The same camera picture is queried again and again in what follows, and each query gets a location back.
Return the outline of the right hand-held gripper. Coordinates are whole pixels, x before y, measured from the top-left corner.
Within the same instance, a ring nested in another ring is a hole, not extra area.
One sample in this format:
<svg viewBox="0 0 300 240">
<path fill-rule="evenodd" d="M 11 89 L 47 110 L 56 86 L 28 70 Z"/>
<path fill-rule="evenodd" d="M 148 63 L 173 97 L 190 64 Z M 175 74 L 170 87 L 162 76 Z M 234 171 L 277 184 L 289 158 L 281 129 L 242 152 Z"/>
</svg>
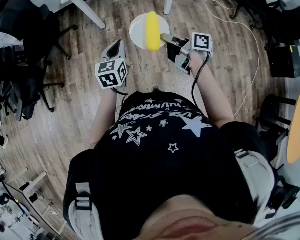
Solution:
<svg viewBox="0 0 300 240">
<path fill-rule="evenodd" d="M 171 34 L 162 33 L 160 39 L 167 43 L 167 57 L 174 63 L 175 67 L 187 75 L 190 74 L 190 56 L 189 53 L 196 50 L 213 53 L 213 41 L 210 34 L 192 33 L 192 39 L 178 38 Z"/>
</svg>

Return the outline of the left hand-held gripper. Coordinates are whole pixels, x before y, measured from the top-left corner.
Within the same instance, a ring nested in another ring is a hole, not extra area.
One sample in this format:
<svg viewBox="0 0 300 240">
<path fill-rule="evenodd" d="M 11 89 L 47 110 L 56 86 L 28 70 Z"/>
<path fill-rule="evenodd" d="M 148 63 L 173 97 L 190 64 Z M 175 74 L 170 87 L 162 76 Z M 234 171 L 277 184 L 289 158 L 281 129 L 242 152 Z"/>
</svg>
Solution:
<svg viewBox="0 0 300 240">
<path fill-rule="evenodd" d="M 101 59 L 95 65 L 95 76 L 102 89 L 125 88 L 129 69 L 125 43 L 119 39 L 101 53 Z"/>
</svg>

